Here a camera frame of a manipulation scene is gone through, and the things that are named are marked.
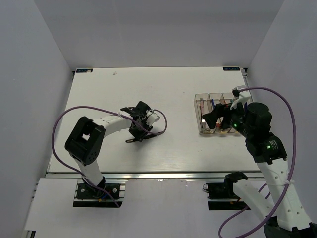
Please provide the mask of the black knife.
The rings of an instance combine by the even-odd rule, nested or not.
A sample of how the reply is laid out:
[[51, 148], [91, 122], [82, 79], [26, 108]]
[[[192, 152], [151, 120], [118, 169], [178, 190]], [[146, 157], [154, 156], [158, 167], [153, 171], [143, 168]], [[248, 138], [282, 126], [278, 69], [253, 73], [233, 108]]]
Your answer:
[[154, 137], [155, 137], [155, 135], [149, 134], [149, 135], [144, 136], [143, 138], [132, 138], [132, 139], [126, 140], [125, 142], [126, 143], [142, 142], [143, 140], [151, 139]]

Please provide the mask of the pink handled fork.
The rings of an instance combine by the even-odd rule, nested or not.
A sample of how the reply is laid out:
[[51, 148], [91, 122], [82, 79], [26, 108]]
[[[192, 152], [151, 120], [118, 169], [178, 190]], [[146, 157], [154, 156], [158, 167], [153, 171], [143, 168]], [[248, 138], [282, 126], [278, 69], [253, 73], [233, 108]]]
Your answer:
[[200, 106], [201, 117], [203, 117], [203, 115], [205, 113], [205, 110], [204, 110], [205, 100], [204, 100], [204, 98], [200, 98], [199, 106]]

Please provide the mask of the blue iridescent knife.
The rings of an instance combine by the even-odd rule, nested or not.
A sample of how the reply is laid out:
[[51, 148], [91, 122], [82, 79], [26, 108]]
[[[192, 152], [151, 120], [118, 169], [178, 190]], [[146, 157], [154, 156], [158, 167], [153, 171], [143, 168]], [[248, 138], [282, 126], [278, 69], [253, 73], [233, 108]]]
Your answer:
[[244, 104], [244, 112], [245, 112], [245, 114], [246, 114], [247, 110], [248, 110], [248, 103], [245, 103]]

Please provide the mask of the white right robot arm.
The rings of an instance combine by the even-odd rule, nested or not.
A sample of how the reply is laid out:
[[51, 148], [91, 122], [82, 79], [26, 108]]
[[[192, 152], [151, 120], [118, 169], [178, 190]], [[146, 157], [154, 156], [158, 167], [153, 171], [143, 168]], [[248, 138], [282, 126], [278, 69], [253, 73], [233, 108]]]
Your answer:
[[202, 116], [210, 129], [219, 118], [221, 128], [232, 128], [245, 137], [246, 148], [262, 172], [274, 204], [270, 204], [254, 189], [242, 172], [228, 174], [224, 193], [231, 198], [242, 198], [264, 223], [267, 238], [315, 238], [317, 226], [305, 212], [294, 185], [288, 180], [287, 153], [282, 141], [271, 131], [272, 115], [262, 103], [250, 103], [244, 109], [231, 104], [216, 104], [212, 112]]

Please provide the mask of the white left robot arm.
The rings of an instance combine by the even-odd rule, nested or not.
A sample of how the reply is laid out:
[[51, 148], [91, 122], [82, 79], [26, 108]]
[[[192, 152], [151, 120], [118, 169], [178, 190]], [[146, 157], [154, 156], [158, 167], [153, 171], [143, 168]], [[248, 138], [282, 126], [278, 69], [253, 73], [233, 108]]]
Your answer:
[[139, 101], [136, 106], [124, 107], [120, 112], [125, 114], [115, 113], [99, 119], [81, 117], [64, 146], [77, 162], [88, 185], [87, 191], [94, 198], [101, 197], [105, 191], [105, 178], [97, 163], [104, 138], [125, 129], [133, 137], [126, 140], [127, 143], [142, 142], [156, 136], [151, 130], [160, 117], [146, 103]]

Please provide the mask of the clear plastic bin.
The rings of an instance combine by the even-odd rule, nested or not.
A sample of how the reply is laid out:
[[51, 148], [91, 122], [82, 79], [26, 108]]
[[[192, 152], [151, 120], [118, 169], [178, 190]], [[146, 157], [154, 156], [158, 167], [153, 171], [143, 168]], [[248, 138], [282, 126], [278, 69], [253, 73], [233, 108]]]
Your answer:
[[[223, 93], [222, 95], [223, 95], [223, 102], [225, 104], [233, 103], [234, 95], [231, 92], [230, 93]], [[225, 131], [228, 133], [236, 133], [236, 130], [234, 130], [232, 128], [225, 129]]]
[[212, 111], [211, 99], [209, 94], [196, 94], [194, 97], [194, 107], [199, 135], [213, 134], [215, 129], [210, 129], [203, 115]]
[[[210, 102], [209, 112], [211, 112], [211, 111], [213, 110], [213, 109], [212, 109], [212, 105], [211, 105], [211, 99], [214, 99], [215, 105], [216, 105], [216, 104], [219, 104], [219, 103], [225, 104], [225, 103], [223, 102], [223, 95], [222, 95], [222, 93], [210, 93], [210, 94], [209, 94], [209, 102]], [[218, 121], [217, 121], [217, 123], [216, 123], [216, 128], [211, 130], [213, 133], [227, 133], [227, 132], [225, 131], [225, 129], [221, 129], [222, 119], [223, 119], [223, 118], [219, 118], [219, 119], [218, 119]]]

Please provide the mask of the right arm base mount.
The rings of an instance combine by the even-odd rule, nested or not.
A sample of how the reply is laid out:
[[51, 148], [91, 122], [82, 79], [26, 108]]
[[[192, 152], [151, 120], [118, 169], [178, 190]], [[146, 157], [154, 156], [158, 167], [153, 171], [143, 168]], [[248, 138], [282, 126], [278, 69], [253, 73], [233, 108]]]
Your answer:
[[246, 203], [233, 192], [233, 185], [240, 180], [247, 180], [243, 172], [227, 174], [223, 182], [209, 182], [202, 187], [208, 194], [209, 211], [238, 211], [247, 207]]

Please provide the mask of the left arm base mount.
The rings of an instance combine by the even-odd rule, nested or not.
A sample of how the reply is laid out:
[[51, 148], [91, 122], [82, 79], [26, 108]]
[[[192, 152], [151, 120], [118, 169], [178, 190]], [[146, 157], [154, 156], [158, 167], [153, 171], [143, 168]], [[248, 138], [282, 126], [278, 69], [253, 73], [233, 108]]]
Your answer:
[[78, 181], [74, 193], [73, 207], [81, 208], [119, 208], [123, 203], [125, 183], [110, 180], [105, 183], [106, 190], [116, 203], [104, 191], [90, 187], [83, 181]]

